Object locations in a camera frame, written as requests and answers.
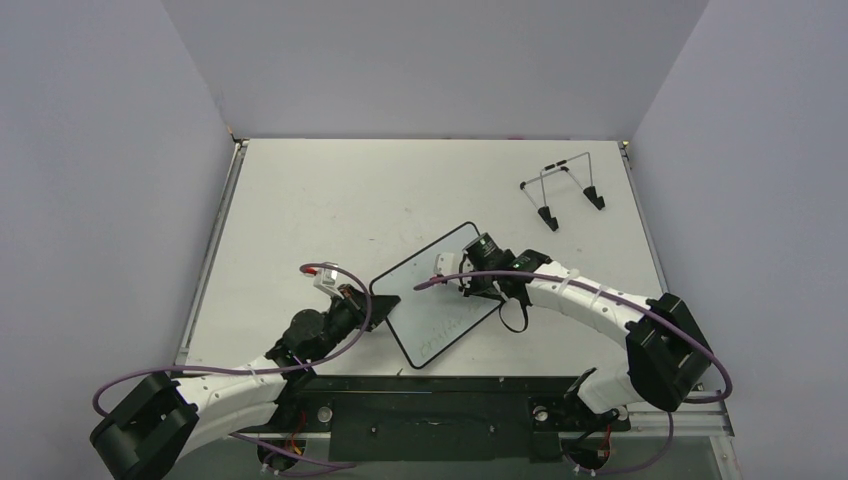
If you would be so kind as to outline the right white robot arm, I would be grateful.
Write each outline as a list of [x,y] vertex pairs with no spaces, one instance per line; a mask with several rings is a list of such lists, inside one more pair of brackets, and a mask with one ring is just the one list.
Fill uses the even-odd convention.
[[614,290],[541,252],[503,250],[487,233],[457,258],[439,259],[434,272],[457,283],[465,296],[558,312],[625,350],[625,361],[590,368],[565,398],[565,416],[578,427],[638,402],[674,412],[712,364],[690,310],[670,293],[649,298]]

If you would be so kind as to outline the small black-framed whiteboard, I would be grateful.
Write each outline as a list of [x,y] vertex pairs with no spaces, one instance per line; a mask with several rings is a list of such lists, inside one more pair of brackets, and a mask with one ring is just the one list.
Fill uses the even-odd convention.
[[463,296],[456,282],[414,289],[435,275],[438,254],[455,253],[461,260],[463,248],[480,235],[466,221],[371,281],[371,293],[401,298],[386,322],[412,368],[426,367],[501,305],[499,300]]

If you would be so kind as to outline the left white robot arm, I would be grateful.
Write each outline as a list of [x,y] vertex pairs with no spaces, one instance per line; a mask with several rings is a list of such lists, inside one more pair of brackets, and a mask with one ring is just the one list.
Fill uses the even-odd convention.
[[373,330],[400,301],[344,284],[325,311],[297,312],[269,351],[230,373],[144,375],[89,441],[114,478],[161,479],[183,456],[230,433],[266,423],[285,430],[298,416],[292,396],[316,376],[312,364],[349,335]]

